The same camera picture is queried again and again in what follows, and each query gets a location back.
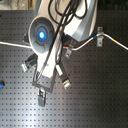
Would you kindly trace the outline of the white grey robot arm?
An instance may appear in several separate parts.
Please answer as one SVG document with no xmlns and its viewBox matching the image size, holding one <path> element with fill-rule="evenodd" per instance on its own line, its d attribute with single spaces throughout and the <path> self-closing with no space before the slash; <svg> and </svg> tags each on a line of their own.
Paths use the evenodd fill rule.
<svg viewBox="0 0 128 128">
<path fill-rule="evenodd" d="M 46 103 L 51 91 L 38 83 L 41 76 L 55 81 L 59 75 L 65 88 L 70 80 L 61 62 L 63 41 L 66 36 L 77 42 L 85 41 L 93 32 L 98 0 L 37 0 L 28 39 L 37 58 L 32 85 L 38 88 L 38 104 Z"/>
</svg>

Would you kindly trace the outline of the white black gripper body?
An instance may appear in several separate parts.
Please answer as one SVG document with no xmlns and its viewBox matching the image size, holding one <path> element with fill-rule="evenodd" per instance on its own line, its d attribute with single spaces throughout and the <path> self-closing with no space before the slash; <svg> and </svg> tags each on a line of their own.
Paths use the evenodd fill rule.
<svg viewBox="0 0 128 128">
<path fill-rule="evenodd" d="M 56 53 L 52 51 L 51 54 L 48 52 L 41 54 L 37 59 L 37 67 L 35 69 L 32 85 L 37 88 L 46 87 L 39 84 L 38 81 L 41 76 L 48 78 L 55 78 L 56 74 L 63 75 L 63 65 L 61 63 L 61 52 Z"/>
</svg>

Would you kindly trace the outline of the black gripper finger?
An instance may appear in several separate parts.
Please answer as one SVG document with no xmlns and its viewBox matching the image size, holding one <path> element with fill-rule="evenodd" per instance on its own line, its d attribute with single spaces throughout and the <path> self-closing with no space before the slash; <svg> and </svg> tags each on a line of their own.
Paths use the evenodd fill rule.
<svg viewBox="0 0 128 128">
<path fill-rule="evenodd" d="M 45 107 L 46 103 L 46 91 L 39 89 L 38 91 L 38 105 Z"/>
<path fill-rule="evenodd" d="M 70 80 L 68 79 L 67 75 L 65 74 L 65 72 L 62 70 L 62 68 L 59 65 L 56 66 L 56 69 L 57 69 L 57 72 L 59 74 L 59 77 L 62 81 L 64 88 L 67 89 L 68 87 L 71 86 Z"/>
</svg>

